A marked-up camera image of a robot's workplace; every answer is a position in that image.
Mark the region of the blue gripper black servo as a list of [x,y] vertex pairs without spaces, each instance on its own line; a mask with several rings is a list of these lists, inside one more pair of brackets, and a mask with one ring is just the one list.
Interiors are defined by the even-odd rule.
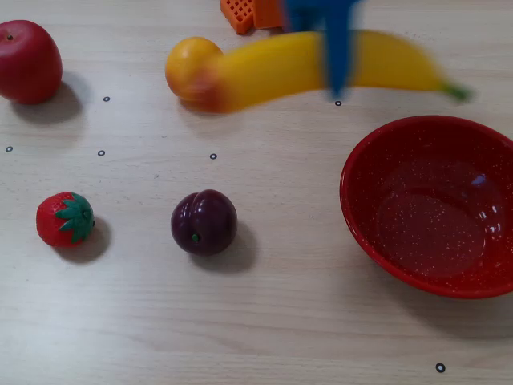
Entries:
[[325,75],[330,96],[342,100],[353,70],[352,0],[286,0],[282,2],[288,31],[325,28]]

